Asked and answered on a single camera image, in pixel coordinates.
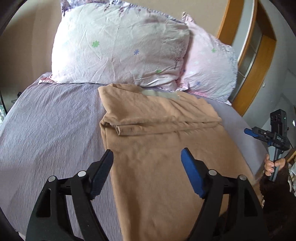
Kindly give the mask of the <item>person's right hand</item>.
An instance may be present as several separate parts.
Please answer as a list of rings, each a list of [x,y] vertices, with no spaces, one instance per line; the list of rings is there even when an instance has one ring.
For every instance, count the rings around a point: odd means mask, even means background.
[[[280,171],[285,166],[285,158],[278,159],[276,161],[271,161],[269,154],[266,154],[264,158],[264,173],[266,176],[271,176],[274,173],[275,168],[278,167]]]

